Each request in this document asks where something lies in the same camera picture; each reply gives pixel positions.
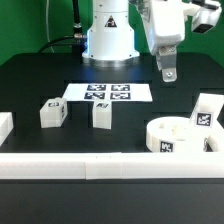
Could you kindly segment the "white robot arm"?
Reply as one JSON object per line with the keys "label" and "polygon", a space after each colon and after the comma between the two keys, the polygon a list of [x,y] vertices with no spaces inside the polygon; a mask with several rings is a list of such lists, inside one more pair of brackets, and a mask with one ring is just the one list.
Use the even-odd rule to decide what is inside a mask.
{"label": "white robot arm", "polygon": [[177,46],[185,39],[185,22],[191,31],[204,34],[216,26],[221,4],[216,0],[92,0],[93,23],[87,31],[83,61],[100,67],[120,67],[136,61],[134,30],[129,6],[139,12],[150,53],[156,57],[165,82],[177,79]]}

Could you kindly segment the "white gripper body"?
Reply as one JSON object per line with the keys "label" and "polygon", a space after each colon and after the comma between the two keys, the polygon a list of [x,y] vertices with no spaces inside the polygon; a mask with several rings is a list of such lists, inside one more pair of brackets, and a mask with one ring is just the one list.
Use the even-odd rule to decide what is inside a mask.
{"label": "white gripper body", "polygon": [[149,51],[178,46],[185,38],[181,0],[143,0],[141,13]]}

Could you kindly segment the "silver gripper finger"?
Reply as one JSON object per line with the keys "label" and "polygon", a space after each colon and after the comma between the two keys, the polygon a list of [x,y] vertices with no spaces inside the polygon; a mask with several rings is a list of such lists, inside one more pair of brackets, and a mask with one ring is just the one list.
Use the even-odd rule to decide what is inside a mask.
{"label": "silver gripper finger", "polygon": [[177,79],[176,56],[175,46],[160,47],[156,54],[158,69],[164,82],[174,82]]}

